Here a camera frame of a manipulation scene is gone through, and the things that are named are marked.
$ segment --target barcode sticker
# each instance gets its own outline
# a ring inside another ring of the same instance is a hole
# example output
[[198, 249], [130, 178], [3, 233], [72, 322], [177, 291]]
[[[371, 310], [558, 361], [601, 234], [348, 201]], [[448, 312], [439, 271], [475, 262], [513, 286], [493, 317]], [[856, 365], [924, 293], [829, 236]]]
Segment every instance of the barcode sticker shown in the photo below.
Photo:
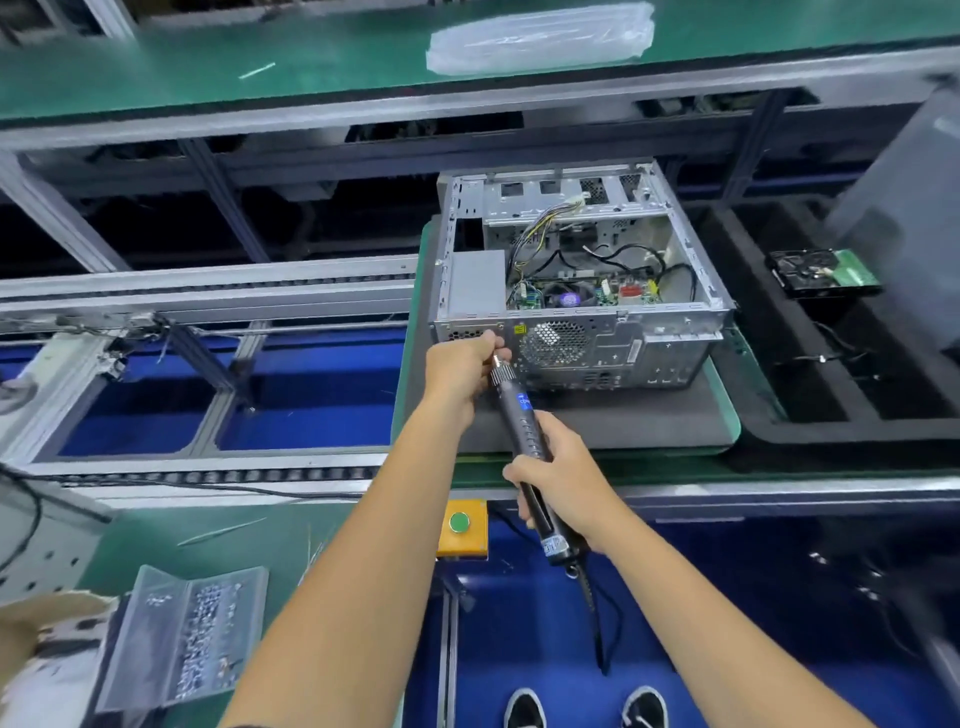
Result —
[[633, 364], [636, 362], [636, 358], [640, 355], [640, 348], [643, 346], [643, 339], [634, 339], [634, 343], [630, 345], [630, 353], [627, 354], [627, 363]]
[[556, 556], [558, 553], [563, 553], [570, 548], [570, 544], [560, 535], [547, 536], [540, 542], [540, 545], [543, 546], [543, 553], [547, 556]]

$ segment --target right hand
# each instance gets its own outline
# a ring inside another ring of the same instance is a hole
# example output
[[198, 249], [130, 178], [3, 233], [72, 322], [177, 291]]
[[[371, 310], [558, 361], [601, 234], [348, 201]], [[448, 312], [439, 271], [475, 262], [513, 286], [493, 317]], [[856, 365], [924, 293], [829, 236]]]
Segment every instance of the right hand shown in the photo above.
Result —
[[[517, 487], [522, 481], [539, 488], [557, 515], [582, 534], [592, 549], [602, 551], [611, 521], [632, 512], [600, 472], [580, 435], [549, 412], [537, 410], [537, 421], [553, 462], [518, 455], [503, 469], [503, 476]], [[533, 528], [523, 493], [517, 494], [516, 502], [520, 517]]]

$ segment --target black sneaker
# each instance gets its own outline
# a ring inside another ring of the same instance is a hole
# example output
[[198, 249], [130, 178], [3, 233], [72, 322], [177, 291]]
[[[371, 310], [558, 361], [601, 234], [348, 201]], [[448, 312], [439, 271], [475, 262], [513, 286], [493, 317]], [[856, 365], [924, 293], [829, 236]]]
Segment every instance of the black sneaker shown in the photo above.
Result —
[[653, 688], [637, 688], [630, 693], [620, 714], [621, 728], [670, 728], [663, 696]]
[[510, 696], [507, 712], [503, 714], [503, 728], [546, 728], [543, 706], [535, 692], [520, 688]]

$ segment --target plastic bag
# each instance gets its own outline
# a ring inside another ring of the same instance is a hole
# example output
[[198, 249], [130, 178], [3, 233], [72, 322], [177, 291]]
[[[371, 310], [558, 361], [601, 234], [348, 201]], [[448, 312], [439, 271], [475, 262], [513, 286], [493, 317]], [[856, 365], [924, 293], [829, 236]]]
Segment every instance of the plastic bag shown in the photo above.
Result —
[[654, 40], [650, 3], [501, 15], [430, 37], [426, 67], [444, 76], [625, 61]]

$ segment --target green button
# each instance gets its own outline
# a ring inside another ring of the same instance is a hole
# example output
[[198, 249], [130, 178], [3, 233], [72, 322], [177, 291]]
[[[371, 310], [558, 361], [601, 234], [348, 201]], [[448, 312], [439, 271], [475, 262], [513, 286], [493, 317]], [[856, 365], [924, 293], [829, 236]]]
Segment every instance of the green button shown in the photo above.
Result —
[[450, 516], [450, 530], [454, 533], [467, 533], [470, 528], [470, 516], [458, 511]]

